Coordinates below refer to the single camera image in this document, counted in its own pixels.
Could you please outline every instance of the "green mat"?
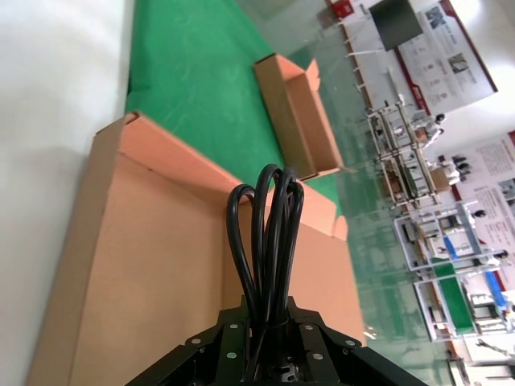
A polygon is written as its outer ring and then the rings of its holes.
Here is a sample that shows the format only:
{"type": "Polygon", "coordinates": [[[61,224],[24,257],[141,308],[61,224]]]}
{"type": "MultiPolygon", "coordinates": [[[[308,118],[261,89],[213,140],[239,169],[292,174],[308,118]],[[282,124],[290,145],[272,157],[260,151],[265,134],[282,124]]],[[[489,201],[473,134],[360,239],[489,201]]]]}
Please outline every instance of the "green mat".
{"type": "MultiPolygon", "coordinates": [[[[445,261],[443,259],[433,259],[434,263],[445,261]]],[[[456,274],[452,264],[440,265],[435,267],[437,277],[444,277],[456,274]]],[[[455,325],[456,331],[460,334],[466,334],[474,331],[474,324],[470,310],[465,302],[463,293],[459,288],[458,279],[450,277],[448,279],[440,280],[440,288],[442,289],[443,296],[449,307],[452,322],[455,325]]]]}
{"type": "MultiPolygon", "coordinates": [[[[233,0],[138,1],[126,110],[139,110],[240,180],[282,155],[253,63],[269,45],[233,0]]],[[[338,203],[334,176],[309,183],[338,203]]]]}

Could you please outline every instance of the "monitor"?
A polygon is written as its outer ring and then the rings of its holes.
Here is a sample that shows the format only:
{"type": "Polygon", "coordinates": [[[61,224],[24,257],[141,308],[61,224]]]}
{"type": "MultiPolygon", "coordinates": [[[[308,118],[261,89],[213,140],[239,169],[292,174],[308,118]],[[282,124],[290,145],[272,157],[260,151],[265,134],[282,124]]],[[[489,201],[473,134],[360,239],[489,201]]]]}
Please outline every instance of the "monitor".
{"type": "Polygon", "coordinates": [[[387,51],[422,34],[409,0],[383,0],[370,8],[370,14],[387,51]]]}

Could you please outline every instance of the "wall poster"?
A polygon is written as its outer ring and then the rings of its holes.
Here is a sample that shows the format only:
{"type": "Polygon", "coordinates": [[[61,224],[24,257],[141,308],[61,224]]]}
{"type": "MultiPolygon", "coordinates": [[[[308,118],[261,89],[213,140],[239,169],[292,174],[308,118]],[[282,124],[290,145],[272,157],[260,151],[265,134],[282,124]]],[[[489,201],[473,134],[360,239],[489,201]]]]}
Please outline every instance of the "wall poster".
{"type": "Polygon", "coordinates": [[[497,91],[450,0],[417,16],[424,33],[395,54],[420,109],[448,113],[497,91]]]}
{"type": "MultiPolygon", "coordinates": [[[[515,256],[515,131],[451,154],[446,160],[466,164],[463,181],[454,186],[457,200],[475,201],[473,210],[484,209],[487,217],[476,221],[476,233],[489,248],[515,256]]],[[[515,267],[506,269],[502,281],[515,290],[515,267]]]]}

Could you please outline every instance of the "black cable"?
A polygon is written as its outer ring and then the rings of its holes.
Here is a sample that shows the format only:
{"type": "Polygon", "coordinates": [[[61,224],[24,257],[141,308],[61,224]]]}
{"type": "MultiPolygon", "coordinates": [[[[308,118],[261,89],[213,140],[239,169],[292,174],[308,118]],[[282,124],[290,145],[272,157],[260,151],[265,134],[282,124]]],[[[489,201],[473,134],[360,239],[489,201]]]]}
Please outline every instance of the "black cable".
{"type": "Polygon", "coordinates": [[[249,185],[240,185],[229,195],[227,234],[255,339],[245,380],[255,377],[266,332],[270,329],[278,332],[278,328],[288,319],[288,289],[303,201],[303,188],[296,182],[293,169],[287,167],[281,170],[276,165],[263,169],[255,190],[249,185]],[[265,225],[266,198],[272,179],[275,182],[274,196],[265,225]],[[238,207],[243,197],[247,197],[252,204],[253,278],[241,242],[238,221],[238,207]]]}

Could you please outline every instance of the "blue component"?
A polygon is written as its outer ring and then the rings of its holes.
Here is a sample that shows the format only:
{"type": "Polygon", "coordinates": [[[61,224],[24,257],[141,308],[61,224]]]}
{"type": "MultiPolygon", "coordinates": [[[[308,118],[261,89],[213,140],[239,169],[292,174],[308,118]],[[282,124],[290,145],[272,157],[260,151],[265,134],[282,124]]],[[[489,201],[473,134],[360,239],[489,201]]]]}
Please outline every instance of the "blue component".
{"type": "Polygon", "coordinates": [[[443,243],[445,244],[445,248],[447,248],[449,255],[451,255],[451,259],[458,260],[458,253],[456,253],[454,245],[451,243],[451,239],[449,239],[449,236],[443,237],[443,243]]]}
{"type": "Polygon", "coordinates": [[[496,275],[493,272],[485,272],[484,275],[486,276],[488,287],[490,287],[490,291],[492,291],[493,300],[499,308],[506,308],[506,299],[501,292],[496,275]]]}

